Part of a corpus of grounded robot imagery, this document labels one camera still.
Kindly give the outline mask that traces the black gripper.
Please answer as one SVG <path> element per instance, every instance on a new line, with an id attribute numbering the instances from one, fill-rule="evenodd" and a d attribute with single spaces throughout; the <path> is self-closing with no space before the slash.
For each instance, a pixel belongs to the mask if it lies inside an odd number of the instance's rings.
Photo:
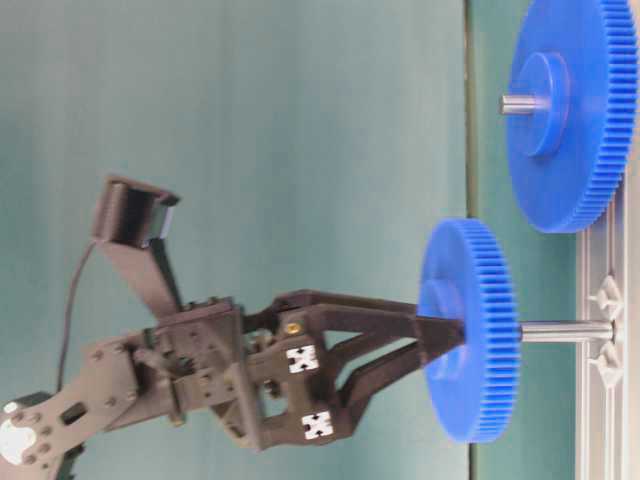
<path id="1" fill-rule="evenodd" d="M 153 299 L 156 328 L 131 344 L 139 397 L 131 424 L 207 409 L 242 446 L 322 445 L 348 438 L 372 397 L 418 370 L 420 348 L 464 343 L 461 321 L 417 314 L 417 306 L 317 290 L 280 295 L 256 314 L 229 298 L 182 306 Z M 414 338 L 351 372 L 347 364 L 393 339 L 352 337 L 326 350 L 325 331 Z"/>

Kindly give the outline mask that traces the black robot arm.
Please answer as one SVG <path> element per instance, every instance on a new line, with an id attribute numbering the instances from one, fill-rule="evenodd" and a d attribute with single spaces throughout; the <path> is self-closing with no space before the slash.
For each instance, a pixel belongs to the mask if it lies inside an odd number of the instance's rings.
<path id="1" fill-rule="evenodd" d="M 210 411 L 239 445 L 351 436 L 372 397 L 464 341 L 457 318 L 412 304 L 300 290 L 255 314 L 190 304 L 154 328 L 92 345 L 78 376 L 1 410 L 1 475 L 67 479 L 91 436 Z"/>

